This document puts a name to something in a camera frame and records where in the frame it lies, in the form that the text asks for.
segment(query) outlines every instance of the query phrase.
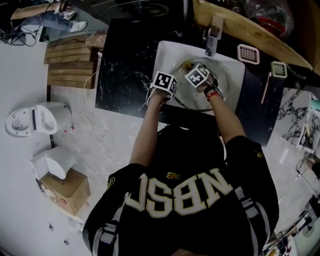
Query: white plastic basket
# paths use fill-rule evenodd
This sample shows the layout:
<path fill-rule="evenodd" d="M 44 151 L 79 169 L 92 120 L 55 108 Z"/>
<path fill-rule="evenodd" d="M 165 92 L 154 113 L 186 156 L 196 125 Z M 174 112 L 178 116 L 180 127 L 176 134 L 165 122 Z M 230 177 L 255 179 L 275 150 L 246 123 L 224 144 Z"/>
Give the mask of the white plastic basket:
<path fill-rule="evenodd" d="M 288 76 L 287 65 L 279 61 L 271 62 L 271 72 L 275 78 L 286 78 Z"/>
<path fill-rule="evenodd" d="M 239 61 L 254 65 L 258 65 L 260 63 L 260 54 L 257 48 L 245 44 L 239 44 L 237 48 Z"/>

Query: jersey lettering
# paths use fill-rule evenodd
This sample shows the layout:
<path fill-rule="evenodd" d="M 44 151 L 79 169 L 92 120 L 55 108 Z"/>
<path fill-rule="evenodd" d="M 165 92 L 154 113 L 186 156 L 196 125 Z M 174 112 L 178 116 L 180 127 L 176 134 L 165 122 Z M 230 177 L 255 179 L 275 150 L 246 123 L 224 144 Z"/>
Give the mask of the jersey lettering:
<path fill-rule="evenodd" d="M 146 209 L 146 195 L 147 195 L 147 186 L 148 186 L 148 177 L 144 173 L 140 176 L 139 180 L 140 182 L 140 193 L 139 193 L 139 202 L 137 202 L 134 199 L 131 199 L 131 194 L 126 199 L 125 204 L 128 206 L 131 206 L 133 208 L 136 208 L 139 212 L 142 212 Z"/>
<path fill-rule="evenodd" d="M 197 176 L 194 175 L 180 185 L 176 186 L 173 190 L 174 195 L 174 210 L 180 215 L 189 215 L 206 209 L 205 202 L 201 202 L 201 198 L 196 185 Z M 181 189 L 188 186 L 189 192 L 182 194 Z M 184 200 L 191 199 L 192 206 L 184 207 Z"/>
<path fill-rule="evenodd" d="M 220 195 L 218 194 L 218 192 L 215 192 L 213 187 L 215 187 L 224 195 L 227 195 L 230 191 L 233 190 L 232 186 L 228 184 L 225 178 L 220 174 L 218 168 L 210 170 L 210 173 L 213 174 L 217 180 L 206 174 L 205 172 L 197 175 L 199 179 L 202 179 L 206 193 L 209 197 L 206 200 L 208 208 L 210 208 L 214 204 L 214 202 L 220 198 Z"/>
<path fill-rule="evenodd" d="M 196 185 L 197 177 L 202 180 L 205 187 L 208 199 L 206 203 L 208 208 L 210 208 L 219 198 L 220 195 L 214 190 L 214 187 L 219 190 L 222 194 L 227 195 L 233 190 L 232 186 L 227 183 L 225 178 L 220 174 L 218 168 L 210 170 L 210 173 L 215 176 L 208 175 L 203 172 L 198 175 L 194 175 L 181 184 L 177 185 L 173 189 L 174 196 L 174 210 L 184 216 L 195 214 L 207 208 L 204 201 L 201 201 L 199 191 Z M 131 194 L 126 199 L 126 205 L 131 206 L 138 211 L 142 212 L 145 209 L 148 211 L 152 218 L 165 218 L 173 210 L 173 200 L 164 195 L 156 194 L 156 187 L 163 190 L 163 193 L 166 195 L 172 195 L 172 190 L 165 183 L 157 180 L 156 178 L 148 179 L 147 175 L 144 173 L 139 178 L 140 181 L 140 192 L 139 192 L 139 201 L 136 201 L 131 198 Z M 188 187 L 188 192 L 182 192 L 182 189 Z M 185 202 L 189 200 L 191 206 L 185 206 Z M 163 203 L 163 210 L 156 210 L 156 203 Z"/>
<path fill-rule="evenodd" d="M 148 194 L 156 202 L 164 203 L 164 210 L 155 210 L 156 203 L 152 200 L 146 200 L 146 210 L 153 218 L 164 218 L 172 211 L 172 199 L 167 196 L 156 194 L 156 187 L 163 189 L 163 193 L 172 195 L 171 188 L 156 178 L 149 179 Z"/>

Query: red bracelet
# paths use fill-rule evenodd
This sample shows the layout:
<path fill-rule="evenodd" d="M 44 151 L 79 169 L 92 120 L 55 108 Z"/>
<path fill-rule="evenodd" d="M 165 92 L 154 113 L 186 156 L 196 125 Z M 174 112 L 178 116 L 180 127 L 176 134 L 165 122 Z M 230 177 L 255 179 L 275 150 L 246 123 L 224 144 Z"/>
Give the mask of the red bracelet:
<path fill-rule="evenodd" d="M 210 92 L 210 93 L 206 96 L 206 100 L 209 102 L 209 101 L 210 101 L 210 98 L 211 98 L 212 96 L 214 96 L 214 95 L 220 96 L 219 93 L 217 93 L 216 91 Z"/>

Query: cardboard box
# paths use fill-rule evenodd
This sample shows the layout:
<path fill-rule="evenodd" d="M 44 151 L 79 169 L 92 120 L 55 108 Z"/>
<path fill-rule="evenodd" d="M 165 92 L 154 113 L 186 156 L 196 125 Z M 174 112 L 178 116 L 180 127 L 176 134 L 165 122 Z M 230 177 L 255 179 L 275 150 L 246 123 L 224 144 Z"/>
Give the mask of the cardboard box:
<path fill-rule="evenodd" d="M 65 179 L 47 173 L 40 180 L 50 199 L 72 215 L 77 215 L 90 196 L 88 178 L 84 174 L 70 169 Z"/>

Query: faucet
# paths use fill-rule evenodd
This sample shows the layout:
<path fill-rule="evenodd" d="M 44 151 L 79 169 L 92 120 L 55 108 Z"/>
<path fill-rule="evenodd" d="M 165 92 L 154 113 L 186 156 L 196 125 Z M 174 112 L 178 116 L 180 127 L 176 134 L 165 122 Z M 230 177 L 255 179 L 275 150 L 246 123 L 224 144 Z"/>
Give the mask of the faucet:
<path fill-rule="evenodd" d="M 206 38 L 205 54 L 212 57 L 217 52 L 218 40 L 221 39 L 222 29 L 224 25 L 224 18 L 213 15 L 211 26 L 208 30 L 208 36 Z"/>

